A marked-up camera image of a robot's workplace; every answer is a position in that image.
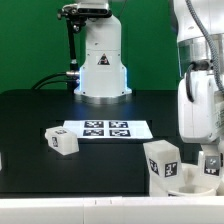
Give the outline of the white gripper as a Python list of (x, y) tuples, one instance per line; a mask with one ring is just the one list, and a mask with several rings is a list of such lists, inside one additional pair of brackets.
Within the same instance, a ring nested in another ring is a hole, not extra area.
[(211, 143), (224, 135), (224, 95), (218, 90), (213, 75), (205, 71), (191, 73), (193, 102), (186, 93), (186, 80), (178, 87), (179, 133), (185, 143), (199, 143), (208, 169), (221, 168), (218, 143)]

